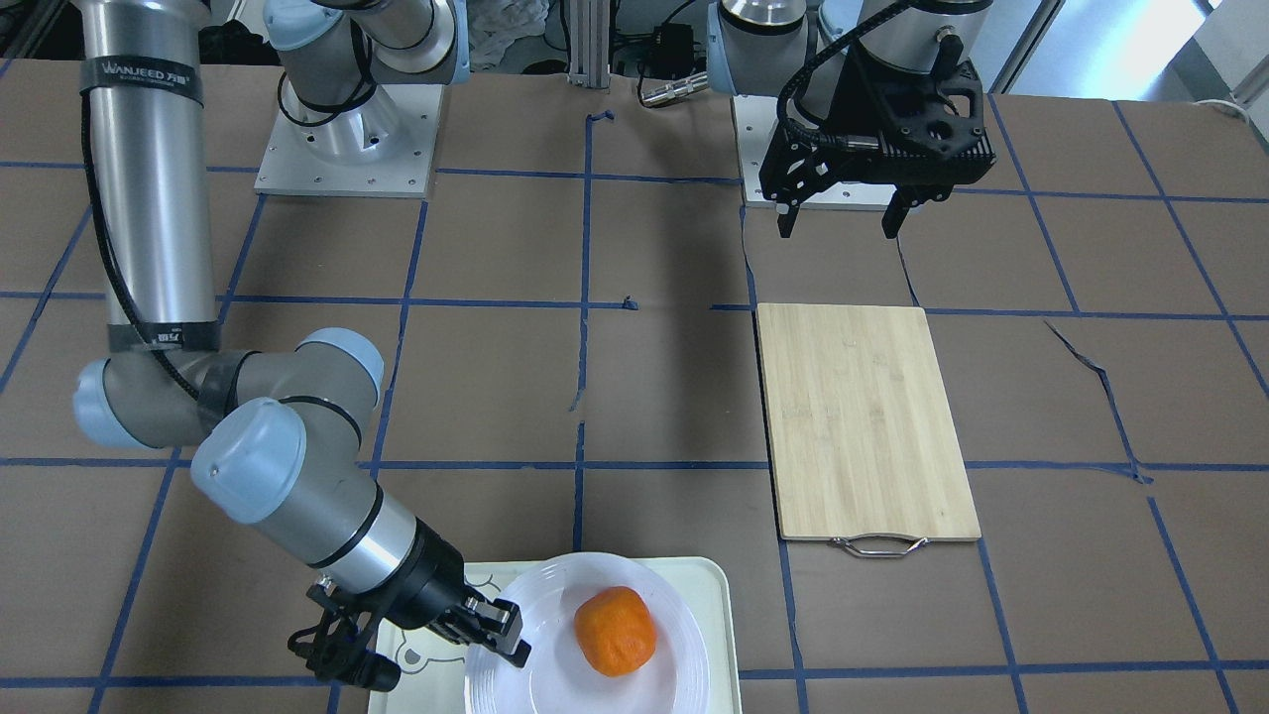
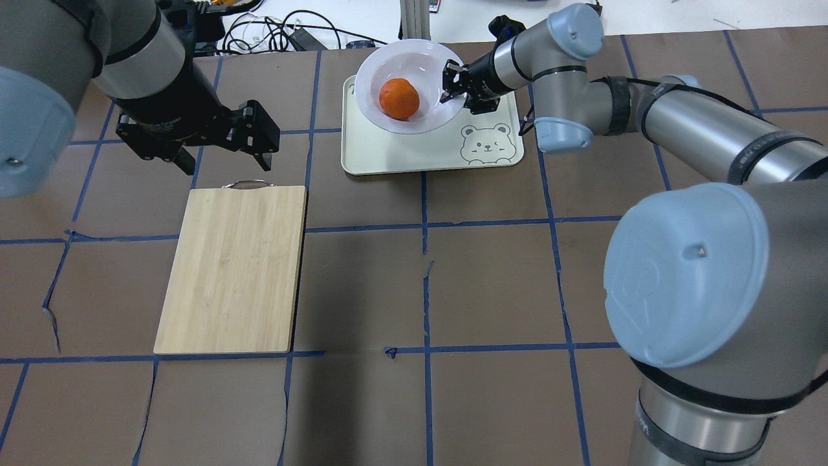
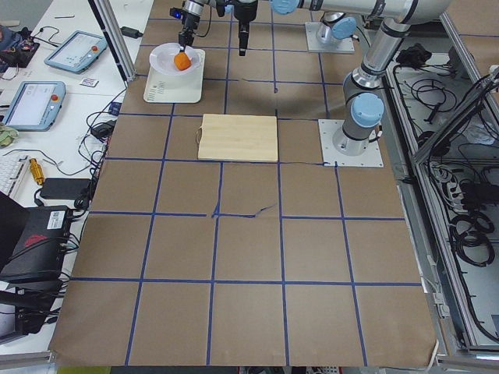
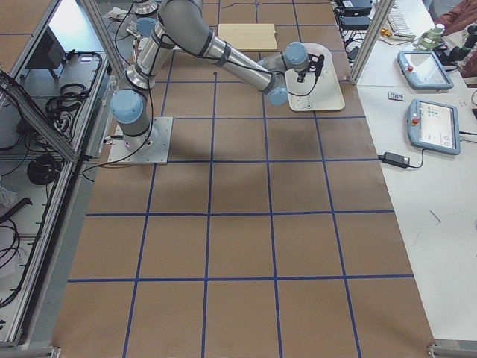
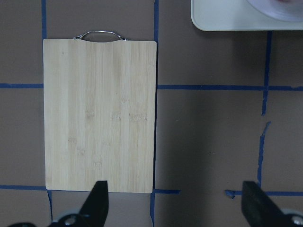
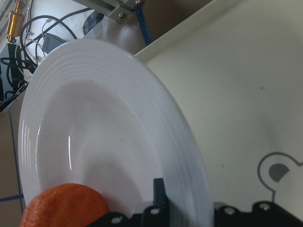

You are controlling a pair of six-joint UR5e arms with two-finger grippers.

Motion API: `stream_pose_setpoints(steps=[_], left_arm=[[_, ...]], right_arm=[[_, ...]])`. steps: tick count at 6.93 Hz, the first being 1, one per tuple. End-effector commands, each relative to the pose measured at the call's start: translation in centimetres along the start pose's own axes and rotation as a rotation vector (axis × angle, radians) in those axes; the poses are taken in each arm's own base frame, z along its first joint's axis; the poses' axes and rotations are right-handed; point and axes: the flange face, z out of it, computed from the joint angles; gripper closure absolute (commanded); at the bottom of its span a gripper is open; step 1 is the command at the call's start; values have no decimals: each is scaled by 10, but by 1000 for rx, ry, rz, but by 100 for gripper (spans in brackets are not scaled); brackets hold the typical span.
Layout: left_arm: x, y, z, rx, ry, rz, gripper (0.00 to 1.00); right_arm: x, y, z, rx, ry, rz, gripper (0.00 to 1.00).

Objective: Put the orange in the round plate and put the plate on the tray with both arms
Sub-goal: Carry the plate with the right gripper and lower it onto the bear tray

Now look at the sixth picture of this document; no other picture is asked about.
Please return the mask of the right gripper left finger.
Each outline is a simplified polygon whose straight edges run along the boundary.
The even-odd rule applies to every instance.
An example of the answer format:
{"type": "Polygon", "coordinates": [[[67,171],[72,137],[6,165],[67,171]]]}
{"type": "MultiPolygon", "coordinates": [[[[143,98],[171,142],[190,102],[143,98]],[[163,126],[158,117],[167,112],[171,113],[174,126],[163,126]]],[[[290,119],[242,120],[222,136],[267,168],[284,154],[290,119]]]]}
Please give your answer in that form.
{"type": "Polygon", "coordinates": [[[123,213],[110,212],[95,222],[91,227],[168,227],[169,199],[166,194],[164,180],[153,180],[153,203],[143,212],[135,213],[130,218],[123,213]]]}

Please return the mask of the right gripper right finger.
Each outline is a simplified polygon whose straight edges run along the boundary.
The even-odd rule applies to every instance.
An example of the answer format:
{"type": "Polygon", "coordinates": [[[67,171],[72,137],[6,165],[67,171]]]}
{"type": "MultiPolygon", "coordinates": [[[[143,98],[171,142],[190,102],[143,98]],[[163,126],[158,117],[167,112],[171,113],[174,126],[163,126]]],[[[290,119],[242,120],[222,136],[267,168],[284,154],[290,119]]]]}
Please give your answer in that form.
{"type": "Polygon", "coordinates": [[[303,221],[275,203],[258,201],[252,205],[250,212],[229,205],[216,208],[214,225],[216,227],[301,227],[303,221]]]}

